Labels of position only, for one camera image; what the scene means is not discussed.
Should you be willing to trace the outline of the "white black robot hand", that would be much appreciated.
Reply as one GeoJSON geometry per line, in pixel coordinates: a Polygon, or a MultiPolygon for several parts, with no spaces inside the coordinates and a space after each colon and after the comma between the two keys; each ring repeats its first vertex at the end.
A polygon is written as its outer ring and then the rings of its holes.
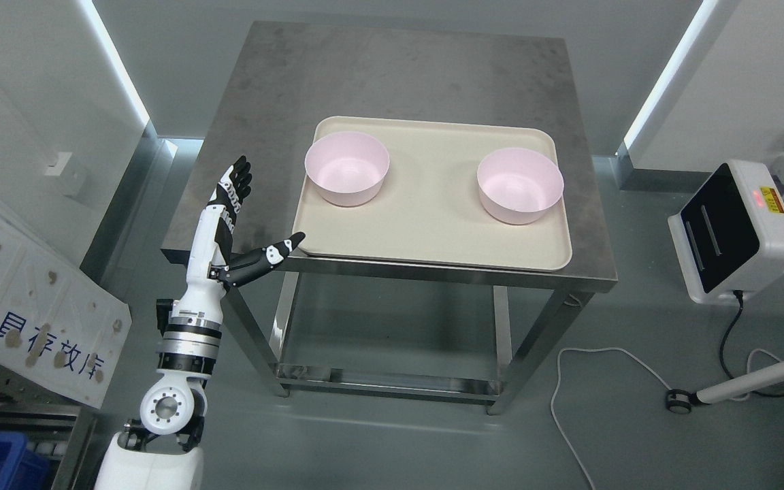
{"type": "Polygon", "coordinates": [[[188,291],[240,287],[276,270],[306,238],[302,231],[245,255],[231,257],[233,233],[251,193],[251,163],[240,156],[215,184],[202,209],[186,270],[188,291]]]}

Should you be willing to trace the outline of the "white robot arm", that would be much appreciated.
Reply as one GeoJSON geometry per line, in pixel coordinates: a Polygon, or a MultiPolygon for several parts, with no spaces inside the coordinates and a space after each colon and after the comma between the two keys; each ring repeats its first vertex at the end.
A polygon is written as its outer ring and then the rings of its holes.
{"type": "Polygon", "coordinates": [[[162,314],[157,372],[139,416],[117,432],[105,451],[96,489],[199,489],[205,468],[200,446],[208,413],[206,382],[222,338],[217,281],[188,283],[184,297],[162,314]]]}

